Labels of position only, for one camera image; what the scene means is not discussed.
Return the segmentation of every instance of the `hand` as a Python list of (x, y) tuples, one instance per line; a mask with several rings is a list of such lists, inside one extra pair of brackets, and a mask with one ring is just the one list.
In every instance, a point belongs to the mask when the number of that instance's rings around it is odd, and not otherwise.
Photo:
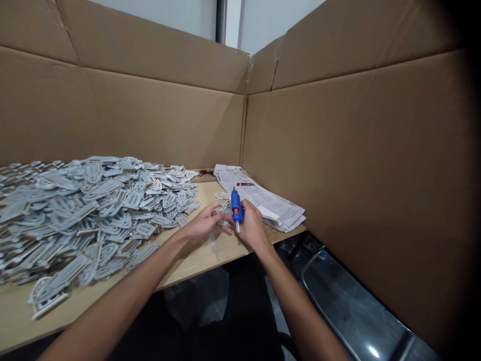
[[(240, 237), (258, 253), (262, 251), (266, 246), (270, 246), (270, 242), (267, 239), (264, 232), (264, 223), (262, 221), (261, 212), (248, 200), (241, 202), (244, 207), (244, 223), (240, 225)], [(229, 215), (229, 222), (234, 224), (232, 216)]]
[(221, 207), (222, 203), (217, 201), (205, 207), (200, 213), (194, 217), (187, 225), (176, 232), (176, 236), (185, 238), (191, 243), (205, 238), (209, 232), (215, 228), (221, 228), (226, 233), (232, 234), (229, 227), (219, 226), (217, 223), (225, 219), (224, 213), (215, 213), (217, 207)]

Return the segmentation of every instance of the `paper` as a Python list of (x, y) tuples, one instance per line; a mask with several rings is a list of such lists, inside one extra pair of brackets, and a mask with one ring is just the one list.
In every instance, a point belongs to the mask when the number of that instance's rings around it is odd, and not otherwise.
[(290, 232), (306, 219), (303, 208), (262, 188), (242, 167), (217, 164), (214, 175), (226, 192), (235, 187), (240, 199), (256, 206), (264, 223), (278, 231)]

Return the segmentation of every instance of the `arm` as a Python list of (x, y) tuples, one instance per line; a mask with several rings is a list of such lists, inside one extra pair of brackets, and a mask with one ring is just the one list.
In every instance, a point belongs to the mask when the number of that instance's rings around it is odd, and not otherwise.
[(259, 210), (246, 200), (242, 201), (242, 205), (245, 215), (240, 236), (262, 262), (302, 359), (350, 360), (332, 330), (267, 240)]
[(220, 205), (220, 202), (215, 202), (205, 207), (185, 227), (174, 233), (82, 313), (39, 359), (106, 359), (175, 261), (203, 242), (223, 219), (223, 214), (212, 216), (213, 210)]

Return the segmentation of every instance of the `left hand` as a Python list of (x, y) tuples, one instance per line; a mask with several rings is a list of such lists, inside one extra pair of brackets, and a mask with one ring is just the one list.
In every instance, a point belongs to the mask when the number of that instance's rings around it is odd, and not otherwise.
[(233, 231), (229, 227), (222, 227), (217, 224), (225, 219), (224, 213), (214, 211), (217, 207), (222, 207), (222, 203), (217, 201), (205, 207), (193, 220), (177, 231), (178, 236), (185, 238), (188, 242), (196, 243), (216, 228), (221, 228), (227, 234), (232, 235)]

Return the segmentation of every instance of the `cardboard wall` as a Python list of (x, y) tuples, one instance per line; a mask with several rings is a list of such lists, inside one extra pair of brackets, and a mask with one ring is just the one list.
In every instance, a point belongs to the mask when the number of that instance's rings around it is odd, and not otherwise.
[(248, 64), (236, 49), (85, 0), (2, 1), (0, 164), (239, 164)]
[(464, 54), (432, 4), (360, 3), (290, 29), (271, 92), (254, 62), (242, 166), (442, 354), (476, 245)]

